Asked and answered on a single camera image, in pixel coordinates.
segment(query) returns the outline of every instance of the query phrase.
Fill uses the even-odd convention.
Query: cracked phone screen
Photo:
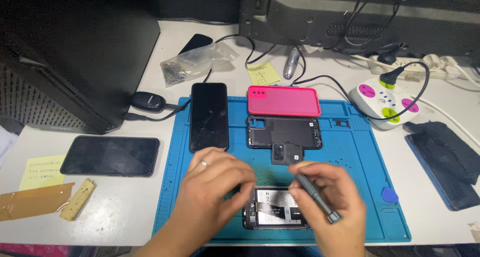
[[[229,146],[227,86],[224,83],[195,83],[191,87],[190,151]]]

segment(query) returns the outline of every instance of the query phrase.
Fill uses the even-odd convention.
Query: brown tape
[[[55,213],[68,203],[75,183],[0,195],[0,221]]]

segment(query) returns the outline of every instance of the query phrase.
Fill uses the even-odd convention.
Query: ring
[[[203,159],[200,160],[200,164],[202,164],[205,168],[208,167],[207,162],[205,162]]]

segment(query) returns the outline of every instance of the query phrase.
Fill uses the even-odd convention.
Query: black computer tower
[[[0,0],[0,116],[118,128],[160,33],[149,0]]]

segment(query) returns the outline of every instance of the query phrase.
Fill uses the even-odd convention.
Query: computer case
[[[150,0],[0,3],[0,116],[55,131],[119,127],[160,33]]]
[[[480,0],[402,0],[388,26],[398,0],[361,0],[368,3],[346,31],[356,1],[241,0],[239,33],[281,45],[329,48],[340,42],[337,50],[358,53],[405,43],[401,56],[480,60]]]

